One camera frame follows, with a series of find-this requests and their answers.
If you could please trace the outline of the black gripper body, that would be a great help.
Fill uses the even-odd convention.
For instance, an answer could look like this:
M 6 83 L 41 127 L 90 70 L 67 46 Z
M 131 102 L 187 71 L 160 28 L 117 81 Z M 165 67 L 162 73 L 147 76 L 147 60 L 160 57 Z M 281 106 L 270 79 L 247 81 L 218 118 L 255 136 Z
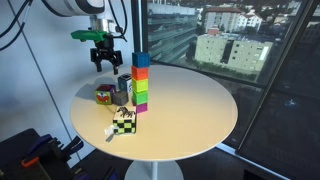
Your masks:
M 106 36 L 102 41 L 96 41 L 95 47 L 90 49 L 91 61 L 100 63 L 102 60 L 108 60 L 112 64 L 121 64 L 122 55 L 120 51 L 114 50 L 114 38 Z

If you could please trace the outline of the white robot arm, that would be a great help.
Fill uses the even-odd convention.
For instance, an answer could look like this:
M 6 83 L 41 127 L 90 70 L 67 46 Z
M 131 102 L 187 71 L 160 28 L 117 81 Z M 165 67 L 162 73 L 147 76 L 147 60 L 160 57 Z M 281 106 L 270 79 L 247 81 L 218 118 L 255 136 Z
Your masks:
M 112 64 L 114 74 L 118 74 L 123 60 L 121 51 L 114 49 L 114 40 L 125 38 L 127 15 L 124 15 L 126 24 L 121 27 L 111 0 L 42 0 L 42 2 L 53 14 L 60 17 L 87 16 L 90 27 L 87 30 L 72 32 L 71 37 L 81 42 L 94 42 L 95 47 L 90 49 L 90 58 L 98 72 L 102 71 L 101 62 L 107 60 Z

